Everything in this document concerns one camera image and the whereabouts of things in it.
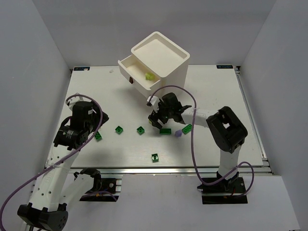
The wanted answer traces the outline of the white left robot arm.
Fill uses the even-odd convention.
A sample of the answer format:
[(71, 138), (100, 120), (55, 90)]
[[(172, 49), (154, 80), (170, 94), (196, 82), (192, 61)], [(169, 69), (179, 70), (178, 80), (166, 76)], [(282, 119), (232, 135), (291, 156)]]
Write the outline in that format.
[(47, 171), (28, 204), (20, 205), (17, 211), (28, 225), (45, 231), (63, 230), (72, 205), (85, 193), (97, 192), (102, 186), (100, 171), (85, 168), (75, 174), (74, 182), (67, 189), (63, 189), (77, 153), (90, 135), (109, 119), (93, 101), (78, 101), (70, 105), (70, 109), (71, 116), (62, 121), (55, 135)]

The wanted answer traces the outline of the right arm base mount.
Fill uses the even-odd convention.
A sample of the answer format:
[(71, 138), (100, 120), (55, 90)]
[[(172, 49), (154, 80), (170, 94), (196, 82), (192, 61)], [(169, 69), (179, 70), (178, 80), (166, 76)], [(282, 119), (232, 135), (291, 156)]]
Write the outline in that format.
[(246, 191), (242, 177), (238, 177), (229, 186), (219, 182), (211, 186), (200, 184), (197, 189), (201, 192), (204, 205), (239, 205), (248, 203), (247, 196), (242, 195)]

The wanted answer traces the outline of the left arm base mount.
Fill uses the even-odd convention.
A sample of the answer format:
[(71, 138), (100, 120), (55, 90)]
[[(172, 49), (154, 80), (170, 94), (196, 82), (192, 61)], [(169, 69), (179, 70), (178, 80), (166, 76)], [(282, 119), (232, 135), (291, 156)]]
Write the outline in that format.
[(82, 202), (116, 202), (121, 192), (121, 178), (101, 178), (100, 189), (87, 191)]

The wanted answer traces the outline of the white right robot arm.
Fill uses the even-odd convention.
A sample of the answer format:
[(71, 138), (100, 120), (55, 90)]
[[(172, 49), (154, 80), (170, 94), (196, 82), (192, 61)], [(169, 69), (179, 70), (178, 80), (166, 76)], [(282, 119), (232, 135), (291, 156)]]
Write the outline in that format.
[[(153, 108), (148, 119), (155, 128), (162, 129), (162, 125), (167, 123), (169, 119), (192, 126), (192, 160), (196, 174), (203, 185), (212, 186), (220, 182), (228, 184), (238, 177), (239, 152), (248, 131), (230, 107), (224, 106), (212, 114), (208, 110), (197, 108), (196, 105), (182, 105), (174, 93), (168, 93), (161, 99), (150, 96), (147, 99), (147, 106)], [(201, 178), (196, 166), (193, 147), (195, 125), (209, 129), (215, 144), (220, 149), (217, 179), (212, 183)]]

